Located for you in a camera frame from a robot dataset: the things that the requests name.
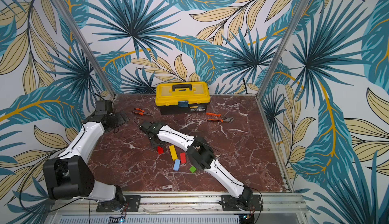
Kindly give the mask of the red block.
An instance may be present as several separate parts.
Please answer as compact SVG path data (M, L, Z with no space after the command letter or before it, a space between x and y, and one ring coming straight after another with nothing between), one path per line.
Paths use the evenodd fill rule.
M181 162L181 164L186 163L186 154L185 153L180 153L180 162Z
M161 155L164 153L164 149L162 147L157 147L158 154Z

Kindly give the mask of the yellow block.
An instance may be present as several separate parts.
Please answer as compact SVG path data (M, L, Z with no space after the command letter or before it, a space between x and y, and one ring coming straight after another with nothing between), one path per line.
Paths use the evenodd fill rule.
M175 149L175 146L174 146L174 145L169 146L169 151L170 151L172 160L173 160L173 161L177 160L177 159L178 159L178 156L177 156L176 149Z

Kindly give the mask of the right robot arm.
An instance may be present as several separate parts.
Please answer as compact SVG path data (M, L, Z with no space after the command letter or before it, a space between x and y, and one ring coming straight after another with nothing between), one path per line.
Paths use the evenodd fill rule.
M165 142L184 150L196 169L217 179L237 201L248 204L251 200L252 190L221 165L205 138L185 135L161 122L144 121L139 128L153 144Z

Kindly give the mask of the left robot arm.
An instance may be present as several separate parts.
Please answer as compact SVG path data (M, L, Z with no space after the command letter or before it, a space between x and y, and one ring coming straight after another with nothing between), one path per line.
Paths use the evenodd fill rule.
M112 101L97 101L95 111L82 121L80 132L72 143L57 158L44 163L49 198L60 200L83 197L123 205L125 198L121 188L97 181L88 167L88 161L98 140L128 120L124 112L115 112Z

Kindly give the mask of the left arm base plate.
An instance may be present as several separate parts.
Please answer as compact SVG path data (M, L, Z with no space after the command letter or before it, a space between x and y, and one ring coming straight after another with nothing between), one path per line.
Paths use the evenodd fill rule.
M111 201L99 202L97 212L137 212L140 205L140 195L125 195L119 199L115 198Z

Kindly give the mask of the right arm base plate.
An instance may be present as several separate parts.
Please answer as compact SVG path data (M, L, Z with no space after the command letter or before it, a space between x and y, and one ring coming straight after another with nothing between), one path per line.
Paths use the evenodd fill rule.
M249 200L234 198L231 195L222 195L219 204L223 211L262 211L263 201L260 195L252 195Z

